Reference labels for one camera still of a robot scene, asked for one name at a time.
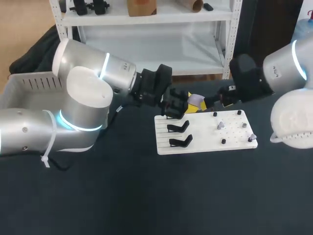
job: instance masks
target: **white plastic container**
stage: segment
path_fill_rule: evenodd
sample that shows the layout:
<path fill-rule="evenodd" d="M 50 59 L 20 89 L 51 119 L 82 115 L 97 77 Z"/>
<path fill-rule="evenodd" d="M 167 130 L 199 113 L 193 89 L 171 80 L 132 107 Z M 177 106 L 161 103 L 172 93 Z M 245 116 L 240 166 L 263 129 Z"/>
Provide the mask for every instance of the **white plastic container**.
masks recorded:
<path fill-rule="evenodd" d="M 313 32 L 313 10 L 308 12 L 308 16 L 310 15 L 310 13 L 311 18 L 309 20 L 304 19 L 298 21 L 293 33 L 292 42 L 305 38 L 308 34 Z"/>

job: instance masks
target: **wooden floor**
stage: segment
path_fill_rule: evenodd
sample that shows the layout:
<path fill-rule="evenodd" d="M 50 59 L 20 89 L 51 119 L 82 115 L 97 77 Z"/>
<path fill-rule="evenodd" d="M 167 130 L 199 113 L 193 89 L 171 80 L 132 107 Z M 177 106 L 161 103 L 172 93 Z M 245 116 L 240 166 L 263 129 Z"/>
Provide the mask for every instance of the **wooden floor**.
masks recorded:
<path fill-rule="evenodd" d="M 49 0 L 1 0 L 0 93 L 10 75 L 10 64 L 53 25 Z"/>

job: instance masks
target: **table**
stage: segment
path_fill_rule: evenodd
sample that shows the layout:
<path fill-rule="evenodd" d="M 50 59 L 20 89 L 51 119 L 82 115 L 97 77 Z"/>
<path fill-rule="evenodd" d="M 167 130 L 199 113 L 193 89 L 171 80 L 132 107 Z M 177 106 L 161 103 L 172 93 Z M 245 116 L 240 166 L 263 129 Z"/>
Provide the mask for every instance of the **table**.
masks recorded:
<path fill-rule="evenodd" d="M 229 83 L 177 87 L 210 95 Z M 2 158 L 1 234 L 312 234 L 313 152 L 270 143 L 278 97 L 230 107 L 246 112 L 254 150 L 159 156 L 159 109 L 129 107 L 92 150 L 53 155 L 74 161 L 67 172 L 35 155 Z"/>

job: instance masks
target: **black holder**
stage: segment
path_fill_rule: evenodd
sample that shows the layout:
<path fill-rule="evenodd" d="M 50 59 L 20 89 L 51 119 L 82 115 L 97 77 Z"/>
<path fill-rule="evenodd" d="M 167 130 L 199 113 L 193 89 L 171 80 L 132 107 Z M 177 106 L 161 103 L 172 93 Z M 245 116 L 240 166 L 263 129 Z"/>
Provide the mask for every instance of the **black holder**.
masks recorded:
<path fill-rule="evenodd" d="M 180 141 L 180 140 L 176 140 L 176 139 L 170 139 L 170 145 L 171 145 L 171 147 L 183 147 L 183 148 L 186 148 L 186 147 L 188 147 L 188 145 L 191 143 L 192 140 L 193 140 L 192 135 L 189 135 L 187 137 L 187 139 L 184 140 L 184 141 Z"/>
<path fill-rule="evenodd" d="M 189 121 L 187 120 L 183 126 L 167 125 L 168 132 L 178 132 L 184 133 L 189 126 Z"/>

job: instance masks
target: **white pegboard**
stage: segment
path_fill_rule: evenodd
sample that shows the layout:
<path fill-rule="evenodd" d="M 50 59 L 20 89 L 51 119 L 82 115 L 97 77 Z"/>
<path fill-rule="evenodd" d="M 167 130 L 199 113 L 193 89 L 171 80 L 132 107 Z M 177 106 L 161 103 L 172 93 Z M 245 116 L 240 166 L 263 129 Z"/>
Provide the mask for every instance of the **white pegboard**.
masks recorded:
<path fill-rule="evenodd" d="M 181 120 L 155 116 L 157 153 L 167 155 L 256 148 L 257 140 L 248 142 L 254 133 L 245 112 L 242 111 L 241 115 L 237 112 L 217 112 L 216 117 L 213 113 L 186 114 Z M 168 132 L 168 124 L 182 126 L 187 120 L 190 125 L 184 133 Z M 225 127 L 218 130 L 221 121 Z M 193 140 L 188 147 L 170 146 L 169 139 L 184 141 L 189 135 L 193 136 Z"/>

